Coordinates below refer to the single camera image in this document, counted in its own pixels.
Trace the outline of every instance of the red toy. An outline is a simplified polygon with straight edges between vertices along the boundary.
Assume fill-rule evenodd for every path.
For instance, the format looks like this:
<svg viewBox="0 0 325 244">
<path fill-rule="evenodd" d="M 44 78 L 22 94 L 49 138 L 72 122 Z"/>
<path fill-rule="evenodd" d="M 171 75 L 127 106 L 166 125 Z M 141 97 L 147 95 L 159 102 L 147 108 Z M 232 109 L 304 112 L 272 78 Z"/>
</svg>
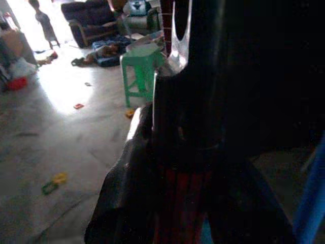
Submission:
<svg viewBox="0 0 325 244">
<path fill-rule="evenodd" d="M 84 105 L 82 105 L 82 104 L 80 104 L 80 103 L 78 103 L 77 105 L 74 106 L 75 109 L 80 109 L 80 108 L 82 108 L 82 107 L 84 107 Z"/>
<path fill-rule="evenodd" d="M 21 77 L 18 79 L 14 79 L 8 83 L 9 90 L 19 90 L 22 89 L 24 86 L 27 85 L 26 77 Z"/>
</svg>

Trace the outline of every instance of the child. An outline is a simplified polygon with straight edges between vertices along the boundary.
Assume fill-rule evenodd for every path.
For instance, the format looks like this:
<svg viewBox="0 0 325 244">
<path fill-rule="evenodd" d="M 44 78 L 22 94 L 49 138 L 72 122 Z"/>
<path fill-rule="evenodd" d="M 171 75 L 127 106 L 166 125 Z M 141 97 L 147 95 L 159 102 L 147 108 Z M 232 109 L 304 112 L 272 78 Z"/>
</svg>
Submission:
<svg viewBox="0 0 325 244">
<path fill-rule="evenodd" d="M 44 14 L 40 10 L 40 3 L 38 0 L 28 0 L 29 4 L 35 9 L 36 20 L 41 24 L 44 32 L 45 39 L 49 42 L 50 48 L 53 49 L 52 41 L 56 41 L 57 45 L 60 47 L 59 42 L 57 41 L 56 35 L 54 33 L 53 27 L 50 22 L 49 16 Z"/>
<path fill-rule="evenodd" d="M 119 49 L 119 44 L 104 45 L 96 49 L 96 51 L 89 53 L 86 58 L 82 57 L 72 60 L 71 64 L 73 66 L 91 65 L 95 63 L 98 58 L 116 56 Z"/>
</svg>

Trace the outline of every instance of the sunlight on floor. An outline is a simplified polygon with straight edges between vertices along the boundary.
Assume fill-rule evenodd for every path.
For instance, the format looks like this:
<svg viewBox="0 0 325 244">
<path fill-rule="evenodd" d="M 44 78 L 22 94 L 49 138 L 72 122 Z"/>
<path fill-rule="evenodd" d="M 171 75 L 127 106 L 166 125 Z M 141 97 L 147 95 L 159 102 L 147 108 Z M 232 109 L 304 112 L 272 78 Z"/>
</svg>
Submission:
<svg viewBox="0 0 325 244">
<path fill-rule="evenodd" d="M 83 82 L 92 80 L 93 72 L 88 69 L 67 68 L 71 65 L 69 56 L 58 51 L 59 59 L 52 64 L 40 67 L 39 83 L 54 108 L 61 114 L 68 115 L 76 111 L 76 104 L 86 105 L 93 94 L 93 87 Z"/>
</svg>

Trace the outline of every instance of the person lying on floor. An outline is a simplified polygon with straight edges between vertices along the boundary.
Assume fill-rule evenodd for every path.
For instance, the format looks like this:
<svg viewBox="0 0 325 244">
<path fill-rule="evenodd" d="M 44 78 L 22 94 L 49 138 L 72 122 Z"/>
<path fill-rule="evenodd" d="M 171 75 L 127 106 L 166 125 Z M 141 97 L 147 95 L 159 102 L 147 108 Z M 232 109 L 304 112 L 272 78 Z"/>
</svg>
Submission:
<svg viewBox="0 0 325 244">
<path fill-rule="evenodd" d="M 119 45 L 118 44 L 111 44 L 111 45 L 104 45 L 96 51 L 93 51 L 87 54 L 86 58 L 76 58 L 74 59 L 71 64 L 73 66 L 80 66 L 80 65 L 91 65 L 95 63 L 98 58 L 105 58 L 105 57 L 113 57 L 116 56 L 119 52 Z"/>
</svg>

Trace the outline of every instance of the blue blanket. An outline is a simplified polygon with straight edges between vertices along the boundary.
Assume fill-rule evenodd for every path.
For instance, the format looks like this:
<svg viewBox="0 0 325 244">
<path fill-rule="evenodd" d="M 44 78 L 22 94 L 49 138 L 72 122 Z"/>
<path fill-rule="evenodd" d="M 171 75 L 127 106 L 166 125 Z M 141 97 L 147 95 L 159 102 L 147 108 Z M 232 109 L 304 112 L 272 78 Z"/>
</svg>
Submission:
<svg viewBox="0 0 325 244">
<path fill-rule="evenodd" d="M 116 66 L 120 64 L 120 56 L 126 52 L 125 48 L 127 45 L 131 43 L 129 38 L 126 38 L 124 36 L 114 36 L 114 37 L 109 37 L 105 41 L 97 41 L 93 42 L 92 48 L 96 50 L 97 48 L 100 48 L 104 45 L 111 45 L 111 44 L 119 44 L 119 53 L 116 56 L 112 57 L 101 57 L 98 58 L 97 64 L 101 67 L 111 67 L 111 66 Z"/>
</svg>

